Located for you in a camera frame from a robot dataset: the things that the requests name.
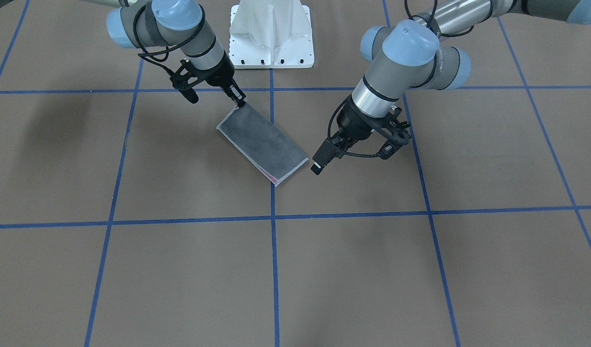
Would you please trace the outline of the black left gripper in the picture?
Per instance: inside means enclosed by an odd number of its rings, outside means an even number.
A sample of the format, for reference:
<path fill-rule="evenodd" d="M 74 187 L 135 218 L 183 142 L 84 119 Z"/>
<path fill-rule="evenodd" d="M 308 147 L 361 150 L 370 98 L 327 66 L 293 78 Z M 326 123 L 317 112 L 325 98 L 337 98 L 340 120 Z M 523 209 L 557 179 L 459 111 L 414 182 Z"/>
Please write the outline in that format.
<path fill-rule="evenodd" d="M 358 141 L 366 140 L 370 137 L 372 128 L 361 118 L 364 116 L 358 108 L 355 107 L 352 99 L 345 99 L 335 116 L 337 132 L 332 140 L 324 140 L 319 149 L 313 155 L 313 165 L 311 171 L 315 175 L 320 175 L 323 169 L 333 158 L 338 158 L 341 150 L 348 150 Z"/>

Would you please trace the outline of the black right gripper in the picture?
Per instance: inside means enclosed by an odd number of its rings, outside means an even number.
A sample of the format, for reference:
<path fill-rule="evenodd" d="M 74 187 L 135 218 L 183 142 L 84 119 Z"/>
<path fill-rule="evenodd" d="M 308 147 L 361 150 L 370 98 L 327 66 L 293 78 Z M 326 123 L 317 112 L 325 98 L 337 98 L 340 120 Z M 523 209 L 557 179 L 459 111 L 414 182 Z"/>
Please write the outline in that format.
<path fill-rule="evenodd" d="M 202 70 L 200 79 L 210 86 L 226 89 L 226 95 L 237 107 L 246 105 L 246 94 L 235 82 L 235 67 L 227 53 L 223 54 L 220 62 L 214 68 Z"/>

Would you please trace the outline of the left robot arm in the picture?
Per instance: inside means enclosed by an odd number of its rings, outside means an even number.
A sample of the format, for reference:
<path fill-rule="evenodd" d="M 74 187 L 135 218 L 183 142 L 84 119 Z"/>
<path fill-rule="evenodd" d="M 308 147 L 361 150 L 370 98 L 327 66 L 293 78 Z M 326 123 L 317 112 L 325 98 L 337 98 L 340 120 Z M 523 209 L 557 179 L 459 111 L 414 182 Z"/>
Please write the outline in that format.
<path fill-rule="evenodd" d="M 394 27 L 372 27 L 360 43 L 370 65 L 351 94 L 330 117 L 337 131 L 328 135 L 313 156 L 312 171 L 319 175 L 335 158 L 361 157 L 350 149 L 372 133 L 385 138 L 371 158 L 387 160 L 411 139 L 410 124 L 397 120 L 397 101 L 409 89 L 452 90 L 471 74 L 471 58 L 456 47 L 443 46 L 447 38 L 470 33 L 493 17 L 519 13 L 570 24 L 591 24 L 591 0 L 447 0 Z"/>

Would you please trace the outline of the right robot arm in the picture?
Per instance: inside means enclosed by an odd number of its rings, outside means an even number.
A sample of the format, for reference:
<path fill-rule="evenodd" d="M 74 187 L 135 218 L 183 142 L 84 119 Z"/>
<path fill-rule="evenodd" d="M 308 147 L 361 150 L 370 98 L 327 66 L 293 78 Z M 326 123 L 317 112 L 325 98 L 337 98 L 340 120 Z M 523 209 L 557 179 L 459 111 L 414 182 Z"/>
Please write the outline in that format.
<path fill-rule="evenodd" d="M 235 68 L 196 0 L 100 0 L 112 8 L 106 28 L 124 48 L 141 49 L 139 57 L 163 68 L 172 87 L 197 103 L 194 87 L 219 87 L 243 107 L 245 93 L 234 79 Z"/>

